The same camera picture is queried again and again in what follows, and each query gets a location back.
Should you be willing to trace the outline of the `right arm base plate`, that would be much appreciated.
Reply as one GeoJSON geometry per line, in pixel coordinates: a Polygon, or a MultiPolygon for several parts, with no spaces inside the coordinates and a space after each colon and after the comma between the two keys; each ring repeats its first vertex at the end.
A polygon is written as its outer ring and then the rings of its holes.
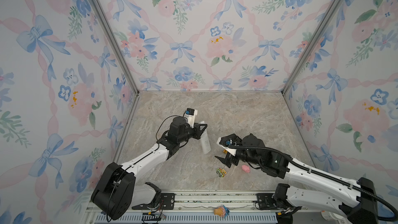
{"type": "Polygon", "coordinates": [[[255,206],[258,210],[281,210],[282,212],[300,210],[301,206],[293,206],[286,196],[275,196],[274,193],[256,194],[255,206]]]}

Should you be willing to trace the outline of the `white remote control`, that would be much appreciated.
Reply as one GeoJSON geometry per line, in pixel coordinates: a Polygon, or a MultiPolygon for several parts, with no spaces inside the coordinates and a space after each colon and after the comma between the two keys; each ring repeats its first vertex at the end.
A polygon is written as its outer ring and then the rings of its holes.
{"type": "Polygon", "coordinates": [[[207,128],[205,128],[204,132],[202,133],[200,141],[202,145],[203,154],[208,154],[211,151],[211,145],[209,142],[207,128]]]}

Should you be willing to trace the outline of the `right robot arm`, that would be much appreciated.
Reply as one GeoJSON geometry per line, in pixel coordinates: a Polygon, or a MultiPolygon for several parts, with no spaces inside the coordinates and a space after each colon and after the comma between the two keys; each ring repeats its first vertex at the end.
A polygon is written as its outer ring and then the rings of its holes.
{"type": "Polygon", "coordinates": [[[278,184],[273,200],[281,216],[310,207],[342,216],[352,224],[393,223],[398,219],[398,210],[376,194],[374,183],[367,178],[349,179],[316,169],[282,151],[266,147],[253,134],[243,139],[236,134],[224,136],[217,140],[217,145],[227,151],[224,158],[218,158],[227,167],[242,161],[255,165],[268,176],[309,187],[305,190],[278,184]]]}

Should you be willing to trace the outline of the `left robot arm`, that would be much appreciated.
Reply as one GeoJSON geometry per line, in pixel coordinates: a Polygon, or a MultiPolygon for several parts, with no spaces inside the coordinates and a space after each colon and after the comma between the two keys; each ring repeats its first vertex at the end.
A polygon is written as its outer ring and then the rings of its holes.
{"type": "Polygon", "coordinates": [[[174,116],[169,129],[149,150],[128,162],[112,162],[105,168],[91,201],[105,213],[108,222],[136,206],[158,209],[162,205],[161,189],[153,183],[137,185],[137,181],[191,139],[200,140],[206,129],[207,124],[196,123],[194,117],[174,116]]]}

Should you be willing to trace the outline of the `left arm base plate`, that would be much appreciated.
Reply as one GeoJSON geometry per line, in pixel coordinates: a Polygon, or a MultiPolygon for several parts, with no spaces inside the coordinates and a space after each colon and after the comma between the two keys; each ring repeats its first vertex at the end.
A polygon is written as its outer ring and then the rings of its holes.
{"type": "Polygon", "coordinates": [[[140,204],[137,206],[132,206],[132,210],[145,210],[145,211],[155,211],[155,210],[173,210],[175,205],[174,193],[160,193],[156,194],[154,199],[149,204],[140,204]]]}

